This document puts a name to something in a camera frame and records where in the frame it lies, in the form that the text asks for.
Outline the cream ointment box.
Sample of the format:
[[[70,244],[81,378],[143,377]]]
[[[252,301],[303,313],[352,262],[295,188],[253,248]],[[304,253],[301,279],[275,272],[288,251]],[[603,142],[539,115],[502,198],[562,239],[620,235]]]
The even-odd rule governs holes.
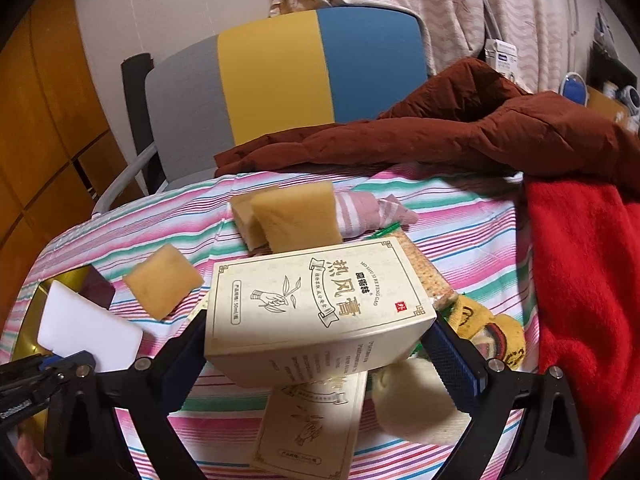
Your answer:
[[[291,479],[349,475],[368,374],[273,388],[250,464]]]
[[[408,358],[435,318],[393,237],[238,259],[214,266],[204,356],[241,387],[316,382]]]

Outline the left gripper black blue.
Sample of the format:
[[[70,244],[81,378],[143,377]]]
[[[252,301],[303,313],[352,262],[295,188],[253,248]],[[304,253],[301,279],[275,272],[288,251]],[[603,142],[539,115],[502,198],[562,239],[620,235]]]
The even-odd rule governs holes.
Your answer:
[[[78,367],[90,372],[96,359],[88,351],[61,358],[56,354],[34,354],[1,367],[1,431],[42,412],[60,398],[78,378]]]

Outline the white foam block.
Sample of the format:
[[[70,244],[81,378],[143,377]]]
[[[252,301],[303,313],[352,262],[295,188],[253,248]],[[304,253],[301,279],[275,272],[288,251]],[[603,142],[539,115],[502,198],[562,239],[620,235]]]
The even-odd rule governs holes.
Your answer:
[[[54,281],[44,303],[37,342],[67,358],[81,351],[96,359],[98,373],[126,370],[137,357],[143,330]]]

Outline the cream soft sponge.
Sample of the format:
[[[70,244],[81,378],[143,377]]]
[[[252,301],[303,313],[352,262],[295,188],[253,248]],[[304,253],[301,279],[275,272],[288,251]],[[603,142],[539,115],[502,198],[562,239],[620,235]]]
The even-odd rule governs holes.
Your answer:
[[[413,443],[455,445],[471,420],[456,408],[432,362],[416,356],[376,370],[371,398],[382,430]]]

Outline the striped pink tablecloth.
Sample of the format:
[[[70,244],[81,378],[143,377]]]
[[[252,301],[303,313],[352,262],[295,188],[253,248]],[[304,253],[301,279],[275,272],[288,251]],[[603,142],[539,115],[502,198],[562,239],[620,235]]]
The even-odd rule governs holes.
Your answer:
[[[111,310],[144,330],[140,350],[154,356],[180,334],[209,290],[217,261],[247,254],[232,222],[232,196],[269,185],[332,180],[337,190],[395,195],[419,215],[408,237],[458,292],[505,313],[526,328],[526,370],[537,368],[538,320],[530,278],[532,256],[522,177],[444,174],[422,165],[318,170],[318,174],[260,172],[225,176],[165,191],[121,206],[64,232],[40,252],[17,294],[1,336],[1,363],[15,352],[17,336],[37,285],[50,276],[92,263],[115,289]],[[201,273],[194,289],[165,321],[153,321],[122,277],[157,248],[178,248]],[[417,444],[384,434],[368,385],[349,479],[431,479],[451,446]],[[235,387],[207,364],[183,409],[170,416],[183,444],[207,479],[283,479],[250,467],[268,389]]]

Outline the maroon gold storage box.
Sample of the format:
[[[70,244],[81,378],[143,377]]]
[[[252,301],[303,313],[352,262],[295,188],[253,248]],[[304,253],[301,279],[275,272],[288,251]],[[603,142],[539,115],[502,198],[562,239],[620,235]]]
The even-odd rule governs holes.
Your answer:
[[[34,382],[47,367],[81,351],[98,372],[126,364],[114,343],[122,333],[110,312],[115,287],[93,266],[63,272],[39,283],[18,333],[12,379]]]

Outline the cracker packet green edges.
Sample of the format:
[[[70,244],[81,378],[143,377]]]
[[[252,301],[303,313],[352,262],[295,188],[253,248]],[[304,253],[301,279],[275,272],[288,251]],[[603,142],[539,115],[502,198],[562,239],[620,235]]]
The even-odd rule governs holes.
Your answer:
[[[458,299],[458,293],[446,281],[446,278],[440,274],[431,260],[420,251],[419,247],[413,243],[408,237],[399,223],[386,226],[382,230],[375,232],[371,238],[391,237],[398,240],[402,250],[408,257],[413,270],[420,280],[427,295],[433,299],[434,309],[442,311],[451,307]]]

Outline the red fleece blanket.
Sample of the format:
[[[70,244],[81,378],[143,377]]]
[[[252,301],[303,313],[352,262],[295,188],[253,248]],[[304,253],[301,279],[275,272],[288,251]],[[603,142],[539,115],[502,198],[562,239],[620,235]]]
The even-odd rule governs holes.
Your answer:
[[[639,413],[639,196],[590,180],[524,188],[539,367],[566,374],[588,476],[600,479]]]

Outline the yellow sponge behind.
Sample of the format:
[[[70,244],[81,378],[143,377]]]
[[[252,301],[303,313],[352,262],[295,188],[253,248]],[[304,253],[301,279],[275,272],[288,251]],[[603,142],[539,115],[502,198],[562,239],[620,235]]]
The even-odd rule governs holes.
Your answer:
[[[240,233],[247,249],[252,252],[267,244],[265,232],[254,214],[250,201],[254,196],[262,194],[264,190],[245,193],[234,196],[230,200],[230,206],[236,229]]]

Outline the wooden cabinet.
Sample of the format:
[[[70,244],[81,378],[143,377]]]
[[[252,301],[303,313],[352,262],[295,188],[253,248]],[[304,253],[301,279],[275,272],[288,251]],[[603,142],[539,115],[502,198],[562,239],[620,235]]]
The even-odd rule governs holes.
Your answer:
[[[35,0],[1,49],[1,315],[51,240],[89,219],[126,162],[107,125],[75,0]]]

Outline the large yellow sponge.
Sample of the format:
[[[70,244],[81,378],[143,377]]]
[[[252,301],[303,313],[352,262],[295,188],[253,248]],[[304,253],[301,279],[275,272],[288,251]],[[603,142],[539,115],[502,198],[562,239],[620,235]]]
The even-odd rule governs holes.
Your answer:
[[[274,188],[250,200],[272,252],[341,244],[330,181]]]

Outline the brown down jacket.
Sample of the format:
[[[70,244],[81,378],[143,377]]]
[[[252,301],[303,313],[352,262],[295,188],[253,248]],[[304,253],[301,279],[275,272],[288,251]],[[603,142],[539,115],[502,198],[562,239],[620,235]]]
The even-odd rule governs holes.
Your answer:
[[[464,58],[372,120],[268,133],[215,157],[216,174],[424,162],[639,188],[639,140],[553,91],[527,93]]]

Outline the white blue carton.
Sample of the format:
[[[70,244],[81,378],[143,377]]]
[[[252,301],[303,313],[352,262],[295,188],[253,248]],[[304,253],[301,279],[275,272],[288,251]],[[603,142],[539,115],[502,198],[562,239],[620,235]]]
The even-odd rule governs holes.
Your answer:
[[[484,45],[485,62],[512,82],[518,80],[518,48],[499,39],[487,39]]]

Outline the grey yellow blue chair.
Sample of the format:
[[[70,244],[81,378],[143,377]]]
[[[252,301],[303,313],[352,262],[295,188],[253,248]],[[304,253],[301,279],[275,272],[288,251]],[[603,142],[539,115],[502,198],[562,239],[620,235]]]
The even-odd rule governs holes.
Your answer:
[[[427,78],[418,20],[372,6],[265,18],[120,69],[138,154],[94,214],[145,168],[154,193],[209,180],[219,153],[268,133],[373,119]]]

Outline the patterned curtain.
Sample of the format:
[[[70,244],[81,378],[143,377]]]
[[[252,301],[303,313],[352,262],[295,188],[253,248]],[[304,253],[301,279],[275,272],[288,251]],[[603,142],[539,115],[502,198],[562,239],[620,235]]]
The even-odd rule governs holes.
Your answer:
[[[272,4],[277,13],[327,6],[376,6],[414,16],[432,75],[459,58],[480,53],[489,37],[514,45],[515,79],[527,90],[555,90],[576,68],[576,0],[273,0]]]

